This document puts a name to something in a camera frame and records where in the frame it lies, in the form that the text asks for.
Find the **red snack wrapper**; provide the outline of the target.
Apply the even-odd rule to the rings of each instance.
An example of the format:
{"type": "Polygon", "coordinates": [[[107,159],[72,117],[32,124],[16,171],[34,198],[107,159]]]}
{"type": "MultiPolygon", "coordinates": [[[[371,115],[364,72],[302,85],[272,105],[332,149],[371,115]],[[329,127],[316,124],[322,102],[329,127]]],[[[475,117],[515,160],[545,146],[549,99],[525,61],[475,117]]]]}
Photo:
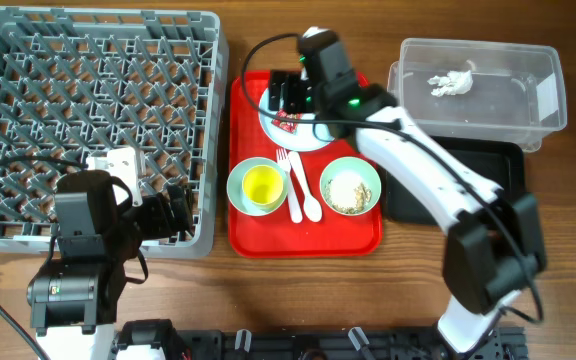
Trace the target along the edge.
{"type": "Polygon", "coordinates": [[[282,131],[294,135],[297,132],[298,124],[294,122],[290,122],[290,119],[293,120],[300,120],[302,115],[297,114],[289,114],[284,109],[280,109],[276,113],[277,117],[280,117],[280,120],[273,119],[271,124],[282,131]]]}

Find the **yellow plastic cup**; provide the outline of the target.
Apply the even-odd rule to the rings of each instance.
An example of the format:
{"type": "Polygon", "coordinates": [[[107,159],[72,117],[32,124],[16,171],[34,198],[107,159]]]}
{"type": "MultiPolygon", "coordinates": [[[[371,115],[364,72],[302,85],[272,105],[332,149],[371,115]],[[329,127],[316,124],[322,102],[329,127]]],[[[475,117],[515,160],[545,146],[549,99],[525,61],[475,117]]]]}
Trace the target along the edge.
{"type": "Polygon", "coordinates": [[[242,190],[256,208],[268,210],[279,202],[284,181],[280,172],[270,165],[255,165],[244,175],[242,190]]]}

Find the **green bowl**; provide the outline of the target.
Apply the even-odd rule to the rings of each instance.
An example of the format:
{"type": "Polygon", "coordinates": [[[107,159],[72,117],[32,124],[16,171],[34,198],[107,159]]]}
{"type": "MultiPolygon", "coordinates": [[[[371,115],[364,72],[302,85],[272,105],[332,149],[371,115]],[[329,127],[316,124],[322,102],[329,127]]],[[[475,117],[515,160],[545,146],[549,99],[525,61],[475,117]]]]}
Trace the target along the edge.
{"type": "Polygon", "coordinates": [[[379,202],[382,191],[381,180],[377,170],[369,162],[357,157],[342,157],[329,163],[320,177],[320,192],[326,205],[334,212],[344,216],[359,216],[371,211],[379,202]],[[364,183],[372,190],[372,199],[366,209],[358,214],[343,214],[334,210],[328,203],[325,195],[325,187],[329,180],[338,173],[354,172],[362,177],[364,183]]]}

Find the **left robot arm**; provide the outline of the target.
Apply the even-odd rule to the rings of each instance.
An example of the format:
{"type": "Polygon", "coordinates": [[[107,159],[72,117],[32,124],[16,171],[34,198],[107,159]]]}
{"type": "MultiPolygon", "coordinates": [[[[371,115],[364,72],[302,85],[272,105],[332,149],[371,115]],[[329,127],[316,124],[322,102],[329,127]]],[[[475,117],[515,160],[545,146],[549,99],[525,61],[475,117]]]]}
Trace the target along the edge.
{"type": "Polygon", "coordinates": [[[115,329],[131,259],[146,262],[145,240],[169,238],[192,225],[188,191],[170,186],[135,205],[119,202],[124,182],[102,170],[69,174],[54,199],[59,233],[31,280],[31,326],[46,359],[189,359],[192,350],[169,320],[132,321],[115,329]]]}

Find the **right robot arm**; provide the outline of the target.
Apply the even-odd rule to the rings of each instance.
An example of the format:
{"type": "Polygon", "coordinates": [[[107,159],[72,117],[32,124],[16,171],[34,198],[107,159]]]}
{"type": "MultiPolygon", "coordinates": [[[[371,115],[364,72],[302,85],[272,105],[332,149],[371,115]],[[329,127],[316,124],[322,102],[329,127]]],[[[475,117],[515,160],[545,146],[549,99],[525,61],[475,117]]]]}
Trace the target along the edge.
{"type": "Polygon", "coordinates": [[[542,322],[536,276],[547,264],[536,198],[508,196],[463,165],[378,84],[360,85],[338,35],[312,27],[294,34],[307,88],[297,112],[324,125],[396,178],[446,236],[443,279],[451,299],[437,323],[457,354],[474,352],[512,302],[530,290],[542,322]]]}

